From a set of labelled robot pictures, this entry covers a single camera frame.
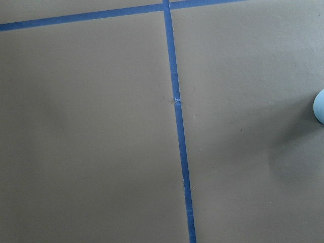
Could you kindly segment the light blue cup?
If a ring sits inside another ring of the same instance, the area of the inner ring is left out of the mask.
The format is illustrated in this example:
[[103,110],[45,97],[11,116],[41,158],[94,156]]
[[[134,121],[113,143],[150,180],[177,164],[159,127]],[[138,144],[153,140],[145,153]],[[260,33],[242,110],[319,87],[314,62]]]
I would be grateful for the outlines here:
[[324,124],[324,90],[321,90],[314,99],[313,113],[316,119]]

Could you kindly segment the crossing blue tape strip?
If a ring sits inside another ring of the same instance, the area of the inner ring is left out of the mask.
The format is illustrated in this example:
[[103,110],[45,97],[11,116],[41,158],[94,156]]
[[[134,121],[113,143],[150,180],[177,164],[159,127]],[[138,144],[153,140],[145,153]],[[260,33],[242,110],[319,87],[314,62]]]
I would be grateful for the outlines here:
[[26,28],[35,28],[35,27],[48,26],[48,25],[58,25],[58,24],[65,24],[65,23],[72,23],[72,22],[112,18],[112,17],[119,17],[119,16],[162,12],[165,9],[176,10],[176,9],[194,8],[194,7],[200,7],[200,6],[219,5],[219,4],[226,4],[226,3],[230,3],[230,2],[231,1],[228,1],[228,0],[222,0],[222,1],[176,1],[176,2],[163,1],[162,3],[159,3],[159,4],[151,4],[151,5],[120,8],[120,9],[71,14],[71,15],[64,15],[64,16],[18,21],[18,22],[12,22],[12,23],[3,23],[3,24],[1,24],[1,32],[18,30],[18,29],[26,29]]

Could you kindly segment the long blue tape strip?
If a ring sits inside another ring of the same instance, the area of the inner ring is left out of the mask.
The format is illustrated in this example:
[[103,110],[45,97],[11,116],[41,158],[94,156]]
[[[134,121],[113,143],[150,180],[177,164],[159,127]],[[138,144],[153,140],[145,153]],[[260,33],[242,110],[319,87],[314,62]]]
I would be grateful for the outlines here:
[[164,19],[165,19],[165,30],[166,30],[166,38],[167,38],[167,46],[168,46],[168,57],[169,57],[172,92],[173,92],[173,100],[174,100],[177,136],[178,136],[178,143],[179,143],[189,242],[197,242],[193,203],[192,203],[192,193],[191,193],[191,185],[190,185],[190,173],[189,173],[189,166],[188,166],[185,131],[184,131],[184,123],[183,123],[182,101],[181,101],[181,94],[180,94],[176,50],[175,50],[175,42],[174,42],[174,31],[173,31],[172,15],[171,15],[171,8],[170,8],[169,1],[163,1],[163,12],[164,12]]

